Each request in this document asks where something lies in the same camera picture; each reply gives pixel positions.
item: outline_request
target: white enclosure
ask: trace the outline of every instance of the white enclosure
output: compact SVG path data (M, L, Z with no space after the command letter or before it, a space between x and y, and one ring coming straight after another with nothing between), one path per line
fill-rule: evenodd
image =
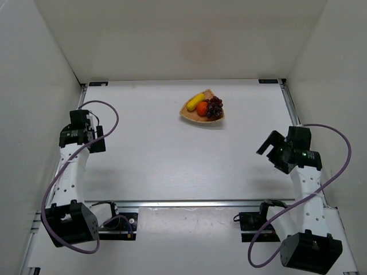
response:
M41 275L99 274L119 256L131 262L129 252L142 257L158 253L137 274L303 274L284 270L279 259L255 273L247 263L246 245L236 243L236 228L218 226L210 231L210 226L203 226L209 219L228 219L214 217L216 209L210 206L216 203L294 199L290 179L274 171L264 156L254 154L273 129L286 134L291 125L287 107L292 107L279 85L262 86L257 79L286 78L302 123L332 125L352 143L350 167L325 191L327 203L338 207L328 210L328 223L345 247L331 274L357 271L355 260L360 274L366 275L366 11L366 0L0 0L0 274L28 274L28 266L41 267ZM89 87L82 94L79 84L91 81L114 82ZM180 119L183 103L206 88L227 103L223 123L204 128ZM34 215L58 164L59 132L80 99L110 101L122 114L115 135L106 140L108 151L87 162L87 200L115 199L131 207L216 200L205 205L206 212L192 215L199 217L201 229L210 234L223 230L225 237L209 244L211 236L196 231L193 244L185 239L186 229L197 229L189 223L180 240L185 251L196 250L198 256L177 253L179 242L157 244L159 226L144 207L139 210L141 239L136 250L133 243L105 243L100 256L75 257L52 247L43 227L35 233ZM143 111L135 115L137 108ZM108 129L113 123L110 113L97 105L91 109ZM333 133L312 133L313 147L322 156L323 177L330 178L345 160L345 145ZM190 146L208 135L212 138L203 146ZM199 168L216 142L222 144L218 154ZM111 185L105 187L102 181ZM223 213L238 210L231 206ZM174 211L184 213L182 208L157 213L169 220ZM162 225L161 230L177 236L173 228ZM153 234L156 239L151 239L152 232L158 234ZM226 246L230 243L233 251ZM260 261L276 246L257 248ZM228 257L217 262L221 249ZM243 255L237 258L235 250ZM111 251L114 256L106 257ZM159 269L170 255L177 269ZM241 265L231 268L231 255ZM68 267L63 270L57 257L68 261ZM212 269L200 261L212 261ZM187 264L192 266L183 273ZM227 268L222 270L220 264ZM111 270L126 274L135 269L119 262Z

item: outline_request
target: orange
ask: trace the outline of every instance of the orange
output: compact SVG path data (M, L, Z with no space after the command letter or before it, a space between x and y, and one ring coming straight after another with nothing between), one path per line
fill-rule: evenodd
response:
M196 111L199 116L205 116L206 108L208 106L208 103L205 101L200 102L197 104Z

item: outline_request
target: cable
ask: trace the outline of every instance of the cable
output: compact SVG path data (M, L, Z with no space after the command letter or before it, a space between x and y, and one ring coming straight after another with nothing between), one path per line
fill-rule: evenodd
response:
M350 142L348 140L348 138L339 130L328 126L328 125L324 125L324 124L304 124L304 125L300 125L300 126L306 126L306 127L310 127L310 126L317 126L317 127L322 127L322 128L327 128L330 129L334 132L336 132L337 134L339 134L343 140L345 141L347 147L348 147L348 155L347 158L345 160L344 165L342 166L342 168L339 170L339 172L337 172L334 176L332 176L325 184L321 185L320 188L316 189L315 193L310 194L309 196L295 202L292 205L289 205L287 208L285 208L284 210L282 210L281 212L277 213L276 215L274 215L273 217L271 217L266 223L264 223L262 225L262 227L256 232L256 234L253 236L250 245L248 247L248 251L247 251L247 258L248 258L248 262L250 263L250 265L252 265L254 268L262 268L264 266L266 266L267 264L269 264L274 258L275 256L280 252L280 247L275 251L275 253L265 262L263 262L262 264L256 265L252 262L251 260L251 251L252 251L252 247L254 245L254 243L256 242L256 239L259 237L259 235L261 234L261 232L268 226L270 225L274 220L276 220L277 218L279 218L281 215L285 214L286 212L292 210L293 208L309 201L310 199L312 199L314 196L316 196L316 193L321 192L324 188L326 188L327 186L329 186L333 181L335 181L347 168L349 162L350 162L350 158L352 157L352 146L350 145Z
M47 201L47 197L53 187L53 185L57 182L57 180L59 179L59 177L63 174L63 172L65 171L65 169L68 167L70 161L75 158L77 156L77 154L80 153L81 150L89 147L90 145L92 145L93 143L95 142L98 142L99 140L101 139L104 139L106 138L107 136L109 136L110 134L112 134L112 132L116 129L117 125L119 124L119 114L117 113L117 110L109 103L107 102L104 102L104 101L101 101L101 100L91 100L91 101L87 101L85 103L83 103L81 106L78 107L78 109L81 109L83 106L87 105L87 104L90 104L90 103L101 103L101 104L104 104L104 105L107 105L109 106L113 112L115 113L116 115L116 122L115 122L115 125L112 127L112 129L105 135L103 136L100 136L98 138L96 138L95 140L92 140L91 142L88 142L86 144L84 144L83 146L81 146L78 150L76 150L71 156L70 158L68 159L68 161L65 162L65 164L60 168L60 170L58 171L58 173L56 174L56 176L53 178L53 180L51 181L50 185L47 187L46 189L46 192L45 192L45 195L44 197L42 198L42 203L41 203L41 216L42 216L42 221L43 221L43 224L47 230L47 232L57 241L59 242L60 244L62 244L63 246L66 246L67 248L70 248L71 250L74 250L76 252L79 252L79 253L83 253L83 254L93 254L93 253L96 253L99 249L99 245L100 245L100 241L99 241L99 236L97 238L97 246L96 248L94 248L93 250L84 250L84 249L81 249L81 248L77 248L67 242L65 242L63 239L61 239L53 230L52 228L50 227L50 224L48 224L47 222L47 219L46 219L46 214L45 214L45 210L46 210L46 201Z
M112 222L112 221L114 221L115 219L117 219L117 218L119 218L119 219L123 219L124 221L126 221L127 222L127 227L128 227L128 232L130 232L130 234L131 234L131 236L132 236L132 227L131 227L131 224L130 224L130 222L128 221L128 219L125 217L125 216L123 216L123 215L116 215L116 216L114 216L114 217L112 217L112 218L110 218L110 219L108 219L108 220L106 220L102 225L103 226L105 226L106 224L108 224L108 223L110 223L110 222Z
M234 222L239 222L239 221L240 221L240 214L235 215L235 216L233 217L233 221L234 221Z
M111 200L108 200L108 201L100 201L100 202L96 202L96 203L92 204L91 206L102 205L104 203L110 203L110 202L112 202L112 201Z
M107 227L106 225L103 225L103 227L106 228L107 230L111 231L111 230L115 230L117 227L119 227L120 223L121 223L121 219L119 218L119 221L117 222L117 225L115 227L111 228L111 227Z
M97 126L99 126L99 118L91 111L88 110L88 112L91 113L97 119Z

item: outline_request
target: white table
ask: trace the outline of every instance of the white table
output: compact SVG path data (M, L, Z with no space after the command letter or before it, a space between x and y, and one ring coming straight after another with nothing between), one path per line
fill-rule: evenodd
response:
M205 89L224 103L225 119L186 121L179 110ZM290 116L279 84L258 80L121 81L89 87L88 100L120 114L107 151L87 162L88 201L293 199L291 179L256 150L272 130L287 135ZM115 122L108 107L91 104L104 131Z

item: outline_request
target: white wall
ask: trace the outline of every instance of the white wall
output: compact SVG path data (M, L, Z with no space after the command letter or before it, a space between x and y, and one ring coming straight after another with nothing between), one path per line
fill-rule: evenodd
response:
M337 127L352 143L351 164L326 198L339 208L361 273L367 273L366 26L366 0L329 0L288 76L301 121ZM327 130L313 130L313 140L330 177L345 160L345 145Z
M36 0L83 83L285 77L326 0Z
M0 274L17 274L80 87L30 0L0 8Z

